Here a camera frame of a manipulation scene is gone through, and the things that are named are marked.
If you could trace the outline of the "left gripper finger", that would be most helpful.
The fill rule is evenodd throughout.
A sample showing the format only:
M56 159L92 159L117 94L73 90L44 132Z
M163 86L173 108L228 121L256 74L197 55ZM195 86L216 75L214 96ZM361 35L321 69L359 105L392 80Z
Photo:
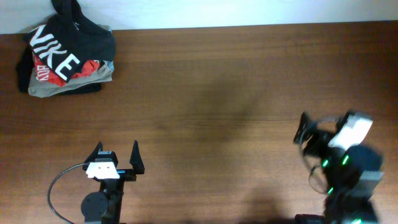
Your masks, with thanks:
M84 163L90 163L93 162L96 158L99 152L101 152L103 150L103 143L100 141L95 149L93 150L93 152L86 158L86 160L84 161Z
M132 169L135 172L135 174L145 173L145 167L141 154L139 152L139 145L137 140L134 141L129 163L130 165L132 165Z

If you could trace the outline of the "dark green t-shirt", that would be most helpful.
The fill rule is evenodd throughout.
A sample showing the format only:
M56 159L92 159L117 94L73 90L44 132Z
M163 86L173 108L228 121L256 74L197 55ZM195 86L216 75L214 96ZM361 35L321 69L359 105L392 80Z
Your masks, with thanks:
M35 56L59 78L69 82L88 60L113 61L116 41L111 31L95 24L76 0L52 0L56 14L24 36Z

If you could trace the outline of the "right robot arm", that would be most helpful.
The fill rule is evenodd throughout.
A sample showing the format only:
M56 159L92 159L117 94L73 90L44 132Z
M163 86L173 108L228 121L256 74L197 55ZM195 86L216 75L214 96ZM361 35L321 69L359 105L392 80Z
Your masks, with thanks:
M318 120L301 114L293 142L326 199L323 215L297 214L295 223L378 223L371 197L384 175L383 156L363 144L372 125L356 111Z

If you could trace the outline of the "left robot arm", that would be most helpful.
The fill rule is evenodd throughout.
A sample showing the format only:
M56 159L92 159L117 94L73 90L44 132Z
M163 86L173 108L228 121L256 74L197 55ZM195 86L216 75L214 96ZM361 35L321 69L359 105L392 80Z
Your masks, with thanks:
M135 182L145 173L139 145L134 141L129 158L130 169L119 169L115 152L105 151L99 142L86 158L83 170L89 179L99 182L99 190L88 194L81 203L85 223L117 224L120 222L124 184Z

